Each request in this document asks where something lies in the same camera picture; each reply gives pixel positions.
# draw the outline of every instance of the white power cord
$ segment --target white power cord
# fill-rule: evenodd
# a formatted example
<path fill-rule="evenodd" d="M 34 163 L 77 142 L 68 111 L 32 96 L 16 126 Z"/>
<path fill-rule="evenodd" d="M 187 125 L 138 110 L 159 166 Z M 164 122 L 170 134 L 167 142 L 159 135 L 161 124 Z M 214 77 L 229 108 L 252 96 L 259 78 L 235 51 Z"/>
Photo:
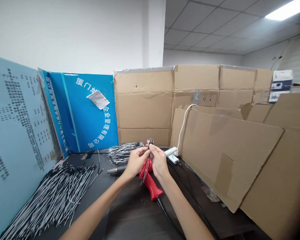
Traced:
<path fill-rule="evenodd" d="M 184 113 L 183 123 L 182 123 L 182 127 L 181 127 L 181 130 L 180 130 L 180 133 L 179 133 L 179 140 L 178 140 L 178 146 L 177 146 L 177 149 L 178 149 L 178 155 L 179 155 L 179 144 L 180 144 L 181 133 L 182 133 L 182 130 L 183 130 L 184 123 L 185 123 L 185 121 L 186 121 L 186 115 L 187 115 L 187 112 L 188 112 L 188 110 L 191 108 L 191 106 L 198 106 L 198 105 L 197 105 L 197 104 L 191 104 L 191 105 L 187 108 L 186 112 Z"/>

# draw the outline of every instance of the ceiling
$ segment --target ceiling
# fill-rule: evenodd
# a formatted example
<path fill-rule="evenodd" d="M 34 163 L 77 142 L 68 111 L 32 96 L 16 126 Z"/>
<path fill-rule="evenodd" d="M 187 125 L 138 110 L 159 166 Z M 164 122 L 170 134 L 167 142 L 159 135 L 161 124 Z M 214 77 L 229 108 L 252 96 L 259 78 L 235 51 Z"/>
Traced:
<path fill-rule="evenodd" d="M 246 55 L 300 34 L 300 13 L 264 17 L 292 0 L 166 0 L 164 49 Z"/>

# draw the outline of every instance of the hand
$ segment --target hand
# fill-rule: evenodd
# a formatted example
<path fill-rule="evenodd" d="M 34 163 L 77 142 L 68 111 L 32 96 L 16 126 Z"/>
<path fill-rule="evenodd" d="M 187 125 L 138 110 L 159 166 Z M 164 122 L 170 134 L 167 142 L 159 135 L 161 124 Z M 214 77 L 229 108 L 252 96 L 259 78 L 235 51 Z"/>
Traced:
<path fill-rule="evenodd" d="M 144 161 L 150 154 L 150 150 L 147 147 L 137 148 L 132 150 L 130 153 L 129 161 L 127 168 L 124 170 L 124 176 L 128 177 L 129 179 L 134 178 L 140 171 Z"/>
<path fill-rule="evenodd" d="M 155 145 L 150 144 L 150 151 L 153 154 L 152 169 L 154 176 L 161 181 L 163 177 L 169 176 L 169 170 L 167 165 L 167 157 L 164 151 Z"/>

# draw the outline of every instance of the white power strip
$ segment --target white power strip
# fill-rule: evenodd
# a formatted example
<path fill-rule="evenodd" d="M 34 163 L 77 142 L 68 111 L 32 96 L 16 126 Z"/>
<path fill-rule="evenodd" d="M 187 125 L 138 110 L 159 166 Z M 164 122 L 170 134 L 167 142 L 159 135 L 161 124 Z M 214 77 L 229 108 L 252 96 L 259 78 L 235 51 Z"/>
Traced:
<path fill-rule="evenodd" d="M 176 157 L 178 156 L 178 149 L 176 147 L 170 148 L 167 151 L 164 152 L 167 157 L 170 159 L 171 162 L 176 164 L 179 162 L 179 159 Z"/>

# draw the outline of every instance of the blue board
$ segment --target blue board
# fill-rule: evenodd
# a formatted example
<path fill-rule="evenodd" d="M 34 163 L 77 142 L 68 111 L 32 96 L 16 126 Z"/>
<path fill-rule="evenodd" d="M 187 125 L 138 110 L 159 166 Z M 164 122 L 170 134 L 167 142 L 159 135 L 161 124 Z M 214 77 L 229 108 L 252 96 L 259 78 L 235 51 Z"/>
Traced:
<path fill-rule="evenodd" d="M 118 127 L 112 75 L 51 73 L 39 69 L 63 152 L 86 152 L 117 146 Z M 88 95 L 99 90 L 110 102 L 99 109 Z M 64 138 L 58 130 L 63 130 Z"/>
<path fill-rule="evenodd" d="M 37 70 L 0 58 L 0 234 L 59 154 Z"/>

